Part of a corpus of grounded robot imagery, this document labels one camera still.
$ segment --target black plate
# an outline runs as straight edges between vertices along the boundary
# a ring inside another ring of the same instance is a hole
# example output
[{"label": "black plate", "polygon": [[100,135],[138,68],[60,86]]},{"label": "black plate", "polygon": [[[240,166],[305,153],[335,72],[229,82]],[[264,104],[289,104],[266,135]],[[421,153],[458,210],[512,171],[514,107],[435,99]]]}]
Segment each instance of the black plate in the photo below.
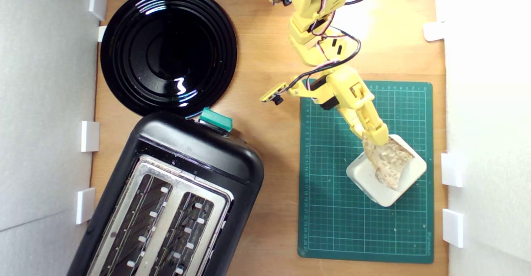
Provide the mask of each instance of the black plate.
[{"label": "black plate", "polygon": [[131,111],[191,117],[222,96],[236,56],[233,26],[214,0],[129,0],[107,25],[100,60]]}]

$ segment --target white panel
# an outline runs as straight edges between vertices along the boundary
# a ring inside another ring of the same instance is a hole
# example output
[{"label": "white panel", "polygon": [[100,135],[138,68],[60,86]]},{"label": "white panel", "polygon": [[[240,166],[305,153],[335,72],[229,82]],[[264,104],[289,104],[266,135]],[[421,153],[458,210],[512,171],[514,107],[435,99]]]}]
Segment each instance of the white panel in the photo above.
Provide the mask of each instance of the white panel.
[{"label": "white panel", "polygon": [[87,229],[75,225],[74,209],[0,231],[0,275],[62,276]]},{"label": "white panel", "polygon": [[531,0],[447,1],[448,153],[467,159],[466,187],[448,189],[466,217],[452,275],[531,275]]},{"label": "white panel", "polygon": [[107,13],[107,0],[90,0],[89,12],[95,15],[100,21],[105,21]]},{"label": "white panel", "polygon": [[503,253],[482,242],[463,249],[450,245],[450,276],[529,276],[531,263]]},{"label": "white panel", "polygon": [[463,186],[463,164],[464,160],[458,155],[441,154],[441,179],[442,183],[447,186]]},{"label": "white panel", "polygon": [[105,34],[105,30],[107,30],[107,26],[100,26],[98,30],[98,43],[101,43],[103,40],[103,36]]},{"label": "white panel", "polygon": [[76,206],[76,224],[87,222],[93,217],[95,206],[96,189],[88,188],[78,192],[78,204]]},{"label": "white panel", "polygon": [[442,239],[455,247],[463,248],[463,214],[442,210]]},{"label": "white panel", "polygon": [[89,187],[80,122],[94,119],[99,21],[88,4],[0,0],[0,230],[71,210]]},{"label": "white panel", "polygon": [[81,152],[99,151],[99,123],[81,122]]}]

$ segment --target bread slice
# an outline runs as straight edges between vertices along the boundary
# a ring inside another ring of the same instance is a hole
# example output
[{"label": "bread slice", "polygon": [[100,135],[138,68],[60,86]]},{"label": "bread slice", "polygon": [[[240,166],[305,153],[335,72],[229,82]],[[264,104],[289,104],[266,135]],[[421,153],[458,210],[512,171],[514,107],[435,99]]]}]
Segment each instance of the bread slice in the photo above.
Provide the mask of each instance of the bread slice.
[{"label": "bread slice", "polygon": [[402,171],[414,156],[389,137],[389,142],[379,146],[363,136],[365,155],[376,169],[376,178],[387,187],[397,190]]}]

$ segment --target green button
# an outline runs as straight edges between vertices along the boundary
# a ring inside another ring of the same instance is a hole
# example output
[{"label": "green button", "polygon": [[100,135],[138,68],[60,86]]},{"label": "green button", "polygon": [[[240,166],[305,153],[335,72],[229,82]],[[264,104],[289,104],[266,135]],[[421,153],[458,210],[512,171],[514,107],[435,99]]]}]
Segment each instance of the green button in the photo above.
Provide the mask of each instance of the green button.
[{"label": "green button", "polygon": [[210,108],[204,108],[199,119],[201,121],[210,123],[211,125],[215,125],[218,128],[222,128],[227,132],[231,132],[233,128],[231,118],[216,113],[210,110]]}]

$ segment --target white plate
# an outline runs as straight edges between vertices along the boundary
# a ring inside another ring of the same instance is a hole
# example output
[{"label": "white plate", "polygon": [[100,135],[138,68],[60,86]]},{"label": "white plate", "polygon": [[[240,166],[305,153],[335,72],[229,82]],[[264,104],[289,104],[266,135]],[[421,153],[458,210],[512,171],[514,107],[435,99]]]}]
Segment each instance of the white plate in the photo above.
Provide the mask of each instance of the white plate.
[{"label": "white plate", "polygon": [[385,186],[376,179],[376,170],[362,153],[347,168],[348,177],[374,202],[381,206],[392,206],[426,172],[426,161],[422,159],[400,136],[389,135],[408,150],[414,158],[404,168],[397,191]]}]

